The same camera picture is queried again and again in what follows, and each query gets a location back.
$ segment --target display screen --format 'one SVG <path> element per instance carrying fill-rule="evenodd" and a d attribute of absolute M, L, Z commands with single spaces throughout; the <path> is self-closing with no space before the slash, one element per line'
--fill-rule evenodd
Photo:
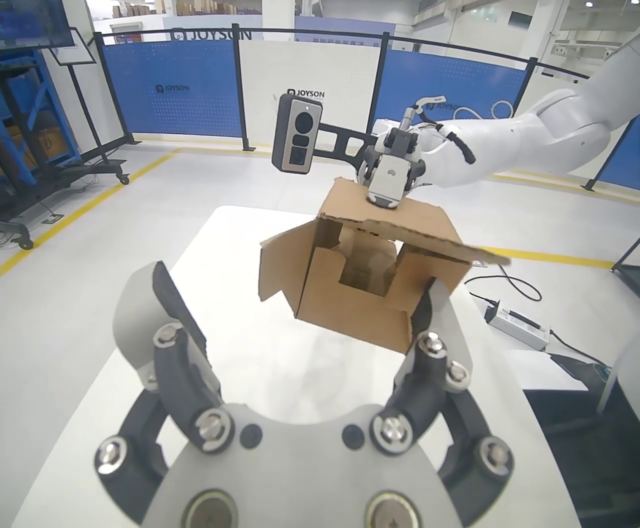
<path fill-rule="evenodd" d="M 73 44 L 62 0 L 0 0 L 0 50 Z"/>

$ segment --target white table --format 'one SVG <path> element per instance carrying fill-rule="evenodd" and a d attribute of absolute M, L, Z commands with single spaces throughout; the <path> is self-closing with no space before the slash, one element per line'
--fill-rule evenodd
<path fill-rule="evenodd" d="M 267 417 L 316 422 L 365 403 L 384 404 L 403 356 L 296 321 L 282 294 L 258 299 L 259 243 L 310 217 L 220 207 L 172 270 L 187 306 L 207 336 L 209 360 L 227 402 Z M 579 521 L 535 416 L 493 347 L 487 325 L 464 287 L 451 297 L 474 361 L 471 393 L 491 431 L 515 454 L 515 472 L 478 527 L 579 527 Z M 13 526 L 134 526 L 93 472 L 93 455 L 117 433 L 141 390 L 115 351 L 52 450 Z M 185 444 L 175 426 L 161 432 L 171 464 Z M 436 467 L 451 442 L 439 418 L 420 444 Z"/>

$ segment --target gray floor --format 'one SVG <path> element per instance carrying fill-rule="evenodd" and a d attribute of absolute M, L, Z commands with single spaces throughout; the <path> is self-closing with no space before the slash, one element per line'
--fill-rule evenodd
<path fill-rule="evenodd" d="M 142 144 L 118 157 L 135 173 L 166 152 Z M 297 176 L 278 173 L 264 157 L 175 154 L 0 277 L 0 525 L 10 525 L 113 352 L 111 316 L 128 276 L 156 259 L 171 267 L 220 205 L 313 214 L 337 176 L 351 177 L 350 168 L 315 164 L 309 176 Z M 105 176 L 82 193 L 78 184 L 46 204 L 70 214 L 115 183 Z M 412 197 L 443 206 L 471 244 L 616 260 L 639 235 L 640 207 L 547 189 L 485 181 L 422 188 Z M 44 209 L 25 215 L 34 236 L 46 229 L 39 222 L 47 215 Z M 14 251 L 0 251 L 0 262 Z M 640 300 L 607 270 L 516 260 L 511 271 L 538 286 L 543 302 L 525 300 L 502 280 L 475 282 L 472 290 L 551 324 L 606 362 L 637 328 Z M 503 335 L 496 339 L 497 348 L 522 348 Z M 562 347 L 554 343 L 549 350 Z"/>

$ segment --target open cardboard box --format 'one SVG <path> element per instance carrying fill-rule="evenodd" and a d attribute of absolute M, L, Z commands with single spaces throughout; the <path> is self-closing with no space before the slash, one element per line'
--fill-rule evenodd
<path fill-rule="evenodd" d="M 338 178 L 313 221 L 262 243 L 258 291 L 282 291 L 297 319 L 405 354 L 427 284 L 453 292 L 474 260 L 510 263 L 465 246 L 439 207 L 404 198 L 382 209 Z"/>

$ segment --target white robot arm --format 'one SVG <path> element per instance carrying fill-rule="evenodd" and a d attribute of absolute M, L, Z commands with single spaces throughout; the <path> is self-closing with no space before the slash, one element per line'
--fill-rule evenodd
<path fill-rule="evenodd" d="M 408 131 L 419 135 L 416 150 L 426 166 L 411 189 L 428 184 L 464 185 L 506 170 L 569 172 L 600 154 L 609 144 L 611 132 L 640 114 L 639 91 L 640 34 L 609 57 L 582 86 L 552 92 L 517 117 L 454 119 L 443 121 L 440 131 L 431 124 L 409 127 Z M 437 99 L 421 99 L 416 112 L 422 113 L 425 103 L 444 98 Z M 399 125 L 377 120 L 373 133 L 387 137 Z M 469 147 L 474 163 L 465 160 L 460 146 L 444 138 L 448 132 L 454 132 Z M 376 151 L 386 154 L 378 145 Z"/>

